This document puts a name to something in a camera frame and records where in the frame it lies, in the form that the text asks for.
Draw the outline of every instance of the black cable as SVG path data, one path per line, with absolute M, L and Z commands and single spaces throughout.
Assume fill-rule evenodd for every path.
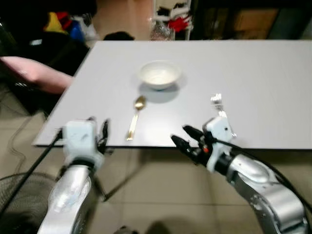
M 62 138 L 62 131 L 59 131 L 57 136 L 54 138 L 52 143 L 42 152 L 42 154 L 39 156 L 39 158 L 35 161 L 35 163 L 31 166 L 31 168 L 25 173 L 25 175 L 22 177 L 22 179 L 17 184 L 14 191 L 11 193 L 10 197 L 6 200 L 4 206 L 0 210 L 0 218 L 3 216 L 6 209 L 9 207 L 10 203 L 16 196 L 16 194 L 20 191 L 21 187 L 24 185 L 28 177 L 34 172 L 34 170 L 37 168 L 37 166 L 41 163 L 41 161 L 47 156 L 47 154 L 50 152 L 50 150 L 54 147 L 55 143 Z
M 310 214 L 312 214 L 312 207 L 311 207 L 311 204 L 309 204 L 305 198 L 303 198 L 299 192 L 296 190 L 296 188 L 291 184 L 291 182 L 279 171 L 277 170 L 275 167 L 273 167 L 272 165 L 262 161 L 261 159 L 259 159 L 258 157 L 250 154 L 247 150 L 237 146 L 237 145 L 234 145 L 234 144 L 231 144 L 229 142 L 226 142 L 226 141 L 222 141 L 222 140 L 219 140 L 219 139 L 216 139 L 214 138 L 215 142 L 218 142 L 218 143 L 221 143 L 223 145 L 227 145 L 227 146 L 230 146 L 232 147 L 233 149 L 237 149 L 239 150 L 240 152 L 246 154 L 247 156 L 251 157 L 252 159 L 254 160 L 257 160 L 261 163 L 263 163 L 264 165 L 266 165 L 267 167 L 269 167 L 280 179 L 279 181 L 285 185 L 288 189 L 290 189 L 298 198 L 299 200 L 304 204 L 304 206 L 309 210 Z

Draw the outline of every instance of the gold spoon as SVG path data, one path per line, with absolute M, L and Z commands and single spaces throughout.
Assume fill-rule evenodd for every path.
M 145 102 L 146 102 L 145 96 L 139 96 L 137 100 L 135 101 L 136 114 L 132 118 L 126 140 L 133 140 L 133 135 L 135 133 L 137 119 L 138 119 L 138 113 L 140 110 L 142 110 L 145 107 Z

